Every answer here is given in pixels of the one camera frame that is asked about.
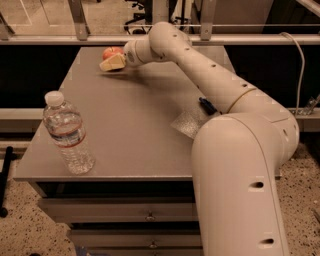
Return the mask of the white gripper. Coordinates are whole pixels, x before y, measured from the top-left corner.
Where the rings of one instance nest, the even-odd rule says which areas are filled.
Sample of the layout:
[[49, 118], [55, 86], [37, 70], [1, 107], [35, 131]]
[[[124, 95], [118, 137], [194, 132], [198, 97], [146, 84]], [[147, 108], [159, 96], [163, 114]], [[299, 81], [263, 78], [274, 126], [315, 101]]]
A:
[[122, 69], [126, 66], [136, 67], [147, 64], [150, 58], [150, 44], [148, 40], [129, 41], [124, 46], [124, 56], [120, 53], [103, 60], [99, 67], [102, 71]]

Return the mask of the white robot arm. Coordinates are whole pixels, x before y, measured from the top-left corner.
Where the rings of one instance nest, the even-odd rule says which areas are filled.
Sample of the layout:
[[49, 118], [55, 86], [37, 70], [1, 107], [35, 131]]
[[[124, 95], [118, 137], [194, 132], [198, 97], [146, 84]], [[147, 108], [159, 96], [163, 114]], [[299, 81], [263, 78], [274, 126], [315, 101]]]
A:
[[158, 22], [104, 50], [104, 71], [173, 62], [217, 109], [197, 132], [192, 177], [204, 256], [290, 256], [275, 182], [299, 143], [295, 117], [270, 96]]

